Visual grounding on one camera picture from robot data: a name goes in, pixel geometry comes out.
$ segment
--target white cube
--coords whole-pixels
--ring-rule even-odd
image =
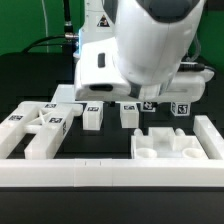
[[[189,116],[191,111],[191,103],[171,103],[171,112],[174,116]]]
[[[139,111],[136,103],[121,103],[120,117],[122,128],[139,127]]]
[[[83,130],[99,131],[103,120],[103,102],[88,103],[83,113]]]

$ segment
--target white block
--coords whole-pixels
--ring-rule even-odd
[[[215,160],[113,160],[113,186],[221,187],[223,168]]]
[[[120,117],[122,128],[139,127],[139,111],[136,103],[121,103]]]
[[[70,129],[75,112],[73,105],[57,105],[25,149],[26,159],[53,159]]]
[[[1,187],[72,187],[74,160],[0,160]]]
[[[0,125],[0,158],[5,159],[25,136],[24,125],[38,115],[35,105],[20,104]]]
[[[171,103],[171,112],[174,116],[189,116],[191,111],[191,103]]]
[[[193,130],[210,159],[224,159],[224,139],[207,116],[196,116]]]
[[[74,103],[74,85],[58,85],[51,103]]]
[[[83,113],[83,130],[99,131],[103,120],[103,102],[88,103]]]
[[[156,142],[172,142],[175,132],[171,127],[154,127],[148,129],[148,135]]]

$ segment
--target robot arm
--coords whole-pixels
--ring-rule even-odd
[[[178,93],[173,97],[169,93],[170,99],[166,94],[170,87],[178,88],[177,71],[197,31],[204,3],[205,0],[119,0],[114,37],[82,48],[75,77],[76,98],[88,100],[101,95],[100,100],[115,101],[132,98],[164,102],[163,96],[166,102],[176,96],[179,99]],[[98,66],[99,58],[103,67]],[[192,80],[197,80],[200,86],[194,86],[202,91],[182,101],[200,99],[204,88],[201,83],[208,81]]]

